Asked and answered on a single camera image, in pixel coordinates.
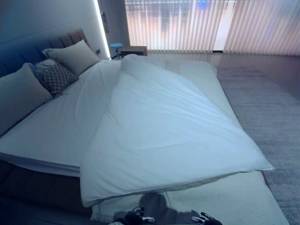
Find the bedroom door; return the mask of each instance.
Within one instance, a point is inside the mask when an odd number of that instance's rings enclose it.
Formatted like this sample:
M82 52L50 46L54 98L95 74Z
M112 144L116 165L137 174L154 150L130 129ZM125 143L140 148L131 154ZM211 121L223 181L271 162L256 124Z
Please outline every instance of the bedroom door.
M124 0L98 0L100 13L104 25L108 47L112 43L130 45L125 1ZM116 55L114 49L109 48L111 57Z

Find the bed frame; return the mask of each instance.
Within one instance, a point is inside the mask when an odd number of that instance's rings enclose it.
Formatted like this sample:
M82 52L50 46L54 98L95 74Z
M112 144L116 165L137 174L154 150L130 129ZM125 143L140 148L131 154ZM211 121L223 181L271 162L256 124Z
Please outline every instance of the bed frame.
M46 48L64 48L87 39L82 29L50 37L38 43L0 52L0 77L20 69L25 62L45 60L41 53ZM42 206L54 207L86 216L90 208L84 208L80 198L80 182L68 177L36 172L0 160L0 195Z

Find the blue stool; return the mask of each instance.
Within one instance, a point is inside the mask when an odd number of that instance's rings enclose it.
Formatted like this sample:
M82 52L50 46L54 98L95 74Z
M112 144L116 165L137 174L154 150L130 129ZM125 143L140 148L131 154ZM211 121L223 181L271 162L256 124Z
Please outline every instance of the blue stool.
M118 59L120 59L119 49L123 47L121 43L113 43L110 45L111 48L116 50L116 53L118 55Z

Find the mattress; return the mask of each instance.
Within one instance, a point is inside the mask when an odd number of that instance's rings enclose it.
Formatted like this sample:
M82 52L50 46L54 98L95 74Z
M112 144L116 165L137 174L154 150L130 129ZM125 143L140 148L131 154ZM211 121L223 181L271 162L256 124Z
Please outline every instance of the mattress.
M167 61L143 57L149 63L191 80L237 125L240 126L216 76L216 69L204 62ZM140 205L157 224L190 224L195 212L205 211L224 225L284 224L281 212L261 172L230 175L217 181L178 191L154 191L108 199L93 206L91 219L111 222Z
M120 78L82 159L84 206L273 169L255 142L192 82L136 57L123 58Z
M119 69L120 62L104 60L83 72L62 96L40 106L0 139L0 159L38 172L79 177L80 161Z

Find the curtain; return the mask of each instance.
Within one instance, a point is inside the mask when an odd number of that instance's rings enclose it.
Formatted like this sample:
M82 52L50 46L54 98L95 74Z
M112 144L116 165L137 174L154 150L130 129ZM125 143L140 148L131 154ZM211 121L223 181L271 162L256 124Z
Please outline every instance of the curtain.
M152 52L213 51L225 0L125 0L131 45Z
M298 0L237 0L225 53L300 55Z

